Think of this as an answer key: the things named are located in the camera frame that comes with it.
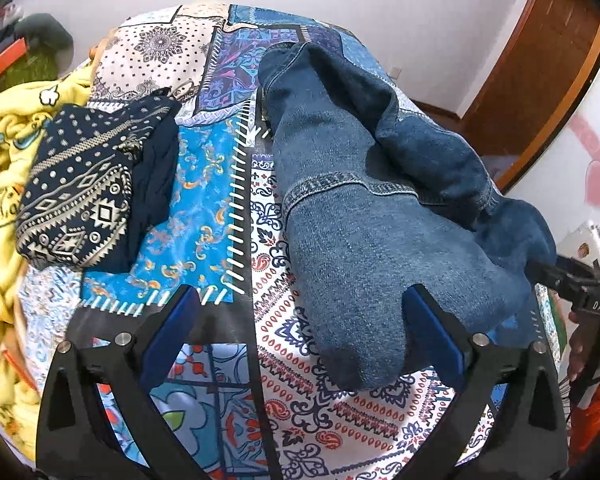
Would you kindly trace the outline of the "person hand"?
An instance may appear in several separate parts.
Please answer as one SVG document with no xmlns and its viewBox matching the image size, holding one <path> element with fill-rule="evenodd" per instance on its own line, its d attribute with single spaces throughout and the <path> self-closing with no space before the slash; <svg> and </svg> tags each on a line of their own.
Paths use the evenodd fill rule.
<svg viewBox="0 0 600 480">
<path fill-rule="evenodd" d="M 600 320 L 577 312 L 570 312 L 569 319 L 577 325 L 569 339 L 570 353 L 567 375 L 570 382 L 573 382 L 579 377 L 588 362 L 588 357 L 597 340 Z"/>
</svg>

